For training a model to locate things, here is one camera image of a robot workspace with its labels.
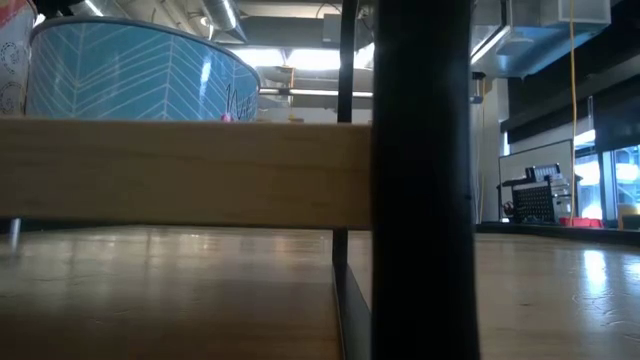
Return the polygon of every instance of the black machine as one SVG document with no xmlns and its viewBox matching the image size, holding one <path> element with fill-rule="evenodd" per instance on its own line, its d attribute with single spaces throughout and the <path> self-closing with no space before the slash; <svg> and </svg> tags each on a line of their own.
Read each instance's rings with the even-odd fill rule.
<svg viewBox="0 0 640 360">
<path fill-rule="evenodd" d="M 562 177 L 559 164 L 528 167 L 525 175 L 502 183 L 511 187 L 513 202 L 504 204 L 503 210 L 513 222 L 552 224 L 571 213 L 571 185 Z"/>
</svg>

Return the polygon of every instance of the metal frame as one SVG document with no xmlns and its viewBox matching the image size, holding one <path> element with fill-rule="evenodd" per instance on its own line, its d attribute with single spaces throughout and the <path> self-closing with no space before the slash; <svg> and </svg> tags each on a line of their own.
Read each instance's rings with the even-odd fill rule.
<svg viewBox="0 0 640 360">
<path fill-rule="evenodd" d="M 343 0 L 340 24 L 340 71 L 338 123 L 350 124 L 353 112 L 353 58 L 358 0 Z M 340 324 L 342 358 L 368 360 L 371 317 L 348 263 L 349 231 L 333 230 L 332 263 L 336 305 Z"/>
</svg>

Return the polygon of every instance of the black metal pole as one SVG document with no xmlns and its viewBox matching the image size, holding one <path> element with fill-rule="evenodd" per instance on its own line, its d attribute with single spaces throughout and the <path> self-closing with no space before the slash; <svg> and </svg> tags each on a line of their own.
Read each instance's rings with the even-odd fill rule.
<svg viewBox="0 0 640 360">
<path fill-rule="evenodd" d="M 378 0 L 372 358 L 479 359 L 470 0 Z"/>
<path fill-rule="evenodd" d="M 353 58 L 358 0 L 343 0 L 340 25 L 338 123 L 351 123 L 353 109 Z M 340 320 L 343 359 L 369 360 L 371 317 L 347 262 L 349 233 L 333 230 L 333 274 Z"/>
<path fill-rule="evenodd" d="M 358 0 L 342 2 L 340 24 L 340 72 L 338 79 L 338 123 L 351 123 L 353 109 L 353 57 L 355 50 L 356 17 Z M 347 229 L 333 230 L 333 255 L 335 266 L 347 264 Z"/>
</svg>

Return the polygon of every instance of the blue container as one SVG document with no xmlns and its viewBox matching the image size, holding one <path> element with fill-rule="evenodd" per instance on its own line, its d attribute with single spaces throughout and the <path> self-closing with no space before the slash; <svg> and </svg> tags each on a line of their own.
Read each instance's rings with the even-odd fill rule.
<svg viewBox="0 0 640 360">
<path fill-rule="evenodd" d="M 252 121 L 258 74 L 233 53 L 166 27 L 65 17 L 31 37 L 26 114 L 48 118 Z"/>
</svg>

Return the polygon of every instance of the ceiling light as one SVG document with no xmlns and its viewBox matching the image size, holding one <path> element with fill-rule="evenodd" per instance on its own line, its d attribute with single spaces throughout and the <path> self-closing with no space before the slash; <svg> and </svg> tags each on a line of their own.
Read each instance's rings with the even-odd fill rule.
<svg viewBox="0 0 640 360">
<path fill-rule="evenodd" d="M 260 95 L 278 95 L 278 89 L 261 88 Z"/>
<path fill-rule="evenodd" d="M 231 52 L 238 55 L 242 61 L 251 67 L 258 66 L 282 66 L 284 65 L 284 57 L 282 52 L 277 49 L 230 49 Z"/>
<path fill-rule="evenodd" d="M 233 29 L 236 27 L 236 13 L 231 6 L 231 2 L 229 0 L 222 0 L 222 5 L 224 6 L 224 10 L 227 13 L 227 18 L 229 19 L 229 26 Z"/>
<path fill-rule="evenodd" d="M 337 90 L 306 90 L 306 89 L 291 89 L 289 90 L 291 95 L 311 95 L 311 96 L 338 96 Z M 372 98 L 373 93 L 369 91 L 354 91 L 354 98 Z"/>
<path fill-rule="evenodd" d="M 301 70 L 336 70 L 340 69 L 340 53 L 338 50 L 294 50 L 287 59 L 287 66 Z"/>
<path fill-rule="evenodd" d="M 491 48 L 494 47 L 498 43 L 498 41 L 502 40 L 502 38 L 507 35 L 510 30 L 511 27 L 509 26 L 505 26 L 504 28 L 502 28 L 502 30 L 500 30 L 500 32 L 497 33 L 496 36 L 489 40 L 489 42 L 487 42 L 480 50 L 478 50 L 478 52 L 476 52 L 471 57 L 471 65 L 477 63 L 478 60 L 480 60 L 487 52 L 489 52 L 489 50 L 491 50 Z"/>
<path fill-rule="evenodd" d="M 91 11 L 93 11 L 94 14 L 98 16 L 104 16 L 102 11 L 100 11 L 100 9 L 98 9 L 98 7 L 95 6 L 90 0 L 85 0 L 84 2 L 87 3 L 87 6 L 91 9 Z"/>
</svg>

